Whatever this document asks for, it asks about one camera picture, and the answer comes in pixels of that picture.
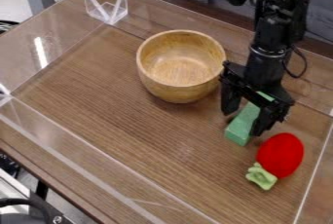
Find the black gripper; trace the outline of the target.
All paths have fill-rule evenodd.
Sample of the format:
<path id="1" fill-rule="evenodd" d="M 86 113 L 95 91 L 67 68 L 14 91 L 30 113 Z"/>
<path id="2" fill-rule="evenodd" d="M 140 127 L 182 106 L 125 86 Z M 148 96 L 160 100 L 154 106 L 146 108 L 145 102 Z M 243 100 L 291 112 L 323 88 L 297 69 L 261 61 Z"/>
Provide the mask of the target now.
<path id="1" fill-rule="evenodd" d="M 260 114 L 253 122 L 252 135 L 261 136 L 277 122 L 283 122 L 295 99 L 283 88 L 281 81 L 257 83 L 247 74 L 247 67 L 236 62 L 224 63 L 220 74 L 221 111 L 225 116 L 240 108 L 241 99 L 247 98 L 260 108 Z"/>

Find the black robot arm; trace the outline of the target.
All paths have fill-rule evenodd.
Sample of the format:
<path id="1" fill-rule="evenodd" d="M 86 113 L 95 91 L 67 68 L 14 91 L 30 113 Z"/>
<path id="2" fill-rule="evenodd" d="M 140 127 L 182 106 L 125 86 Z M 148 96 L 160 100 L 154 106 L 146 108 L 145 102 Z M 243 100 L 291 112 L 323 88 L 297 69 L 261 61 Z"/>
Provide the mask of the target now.
<path id="1" fill-rule="evenodd" d="M 227 0 L 241 6 L 249 0 Z M 285 76 L 300 78 L 289 68 L 296 44 L 304 39 L 311 0 L 253 0 L 256 2 L 255 39 L 249 47 L 248 62 L 241 65 L 227 61 L 220 75 L 221 111 L 229 115 L 248 99 L 260 108 L 251 125 L 251 135 L 260 136 L 284 121 L 296 100 L 284 89 Z"/>

